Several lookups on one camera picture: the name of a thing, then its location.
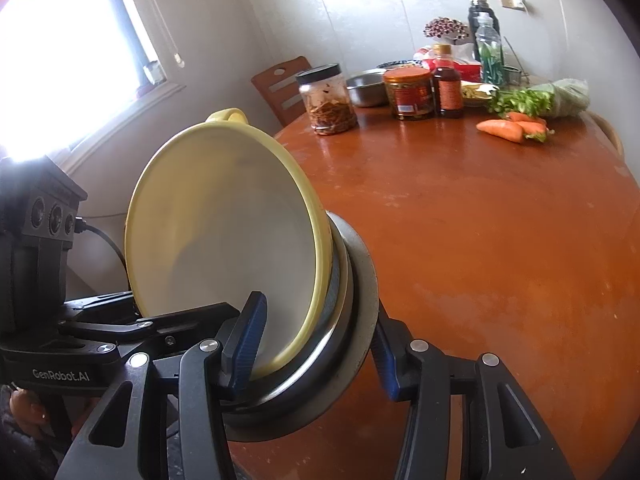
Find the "metal bowl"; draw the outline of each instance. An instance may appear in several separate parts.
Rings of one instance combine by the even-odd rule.
[[[356,231],[339,216],[328,215],[340,261],[332,316],[314,333],[304,355],[276,372],[285,374],[284,382],[264,390],[252,404],[223,403],[229,440],[273,440],[304,428],[344,393],[369,351],[380,305],[373,261]]]
[[[388,104],[383,73],[383,68],[374,68],[347,79],[347,90],[354,106],[370,108]]]
[[[513,66],[503,66],[504,78],[507,84],[513,86],[520,86],[522,84],[522,71],[519,68]]]

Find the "plastic bag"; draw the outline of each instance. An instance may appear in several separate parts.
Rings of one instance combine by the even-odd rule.
[[[531,90],[542,90],[554,95],[551,110],[544,112],[545,117],[574,116],[585,111],[590,104],[589,85],[581,79],[561,79],[553,83],[535,85]]]

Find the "white wall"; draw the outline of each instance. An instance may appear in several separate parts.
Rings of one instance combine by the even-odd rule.
[[[202,122],[213,111],[242,108],[250,122],[269,132],[279,123],[250,83],[270,63],[244,0],[156,0],[185,66],[180,69],[154,16],[150,0],[135,0],[168,78],[186,87],[129,123],[87,158],[71,177],[87,191],[85,217],[122,246],[124,213],[148,160],[170,137]],[[120,261],[96,235],[76,235],[69,266],[93,290],[124,290]],[[69,296],[78,291],[70,282]]]
[[[149,0],[135,0],[170,79],[181,92],[105,143],[72,177],[89,193],[86,216],[122,242],[124,212],[153,153],[211,111],[238,106],[269,133],[278,123],[249,83],[255,73],[300,55],[313,65],[338,61],[353,73],[411,58],[437,16],[466,20],[468,0],[156,0],[185,68],[176,70]],[[530,13],[489,0],[525,67],[549,79],[572,76],[591,87],[592,109],[619,131],[626,161],[640,178],[640,59],[602,0],[526,0]],[[76,236],[70,266],[98,292],[125,286],[120,263],[92,234]]]

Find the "wall outlet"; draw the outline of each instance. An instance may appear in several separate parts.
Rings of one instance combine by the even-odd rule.
[[[524,0],[500,0],[500,2],[506,9],[527,10]]]

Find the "bowl handle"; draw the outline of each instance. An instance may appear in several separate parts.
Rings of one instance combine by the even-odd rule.
[[[207,117],[205,122],[211,123],[214,121],[232,121],[235,123],[249,124],[244,112],[238,108],[227,108],[226,110],[214,112]]]

